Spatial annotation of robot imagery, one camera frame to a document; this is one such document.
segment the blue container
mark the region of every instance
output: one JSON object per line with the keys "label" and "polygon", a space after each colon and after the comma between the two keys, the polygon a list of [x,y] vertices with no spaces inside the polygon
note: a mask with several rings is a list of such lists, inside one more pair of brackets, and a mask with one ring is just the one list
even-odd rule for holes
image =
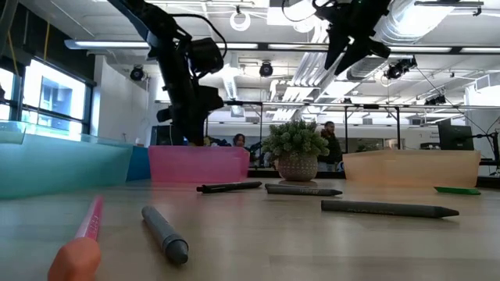
{"label": "blue container", "polygon": [[134,146],[128,166],[127,181],[149,179],[151,179],[151,170],[148,149]]}
{"label": "blue container", "polygon": [[22,144],[0,130],[0,198],[125,183],[132,145],[24,124]]}

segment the man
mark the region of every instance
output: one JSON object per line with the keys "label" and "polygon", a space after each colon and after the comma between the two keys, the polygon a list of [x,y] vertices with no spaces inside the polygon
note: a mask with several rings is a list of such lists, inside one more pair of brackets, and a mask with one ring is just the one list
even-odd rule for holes
{"label": "man", "polygon": [[325,123],[325,128],[321,130],[321,137],[328,141],[327,148],[330,150],[328,156],[318,156],[318,170],[320,172],[334,172],[337,164],[342,161],[341,145],[335,137],[335,124],[331,121]]}

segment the beige plastic container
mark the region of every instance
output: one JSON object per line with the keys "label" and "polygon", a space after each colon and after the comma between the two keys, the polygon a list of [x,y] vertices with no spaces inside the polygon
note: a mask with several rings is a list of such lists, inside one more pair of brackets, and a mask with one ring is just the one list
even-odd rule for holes
{"label": "beige plastic container", "polygon": [[479,151],[370,151],[344,155],[347,180],[414,187],[475,187]]}

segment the potted plant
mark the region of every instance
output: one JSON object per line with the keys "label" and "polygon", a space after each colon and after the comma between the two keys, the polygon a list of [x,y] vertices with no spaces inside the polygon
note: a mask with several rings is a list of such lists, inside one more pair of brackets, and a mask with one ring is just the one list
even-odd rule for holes
{"label": "potted plant", "polygon": [[316,132],[316,123],[291,121],[270,126],[262,150],[277,159],[278,172],[286,180],[309,181],[318,172],[318,155],[328,155],[328,141]]}

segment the orange eraser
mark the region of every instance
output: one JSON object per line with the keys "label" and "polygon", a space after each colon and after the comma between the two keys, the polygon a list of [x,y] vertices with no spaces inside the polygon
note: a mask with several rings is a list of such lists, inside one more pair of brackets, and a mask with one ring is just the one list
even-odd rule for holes
{"label": "orange eraser", "polygon": [[48,270],[48,281],[93,281],[101,262],[98,243],[87,237],[62,246]]}

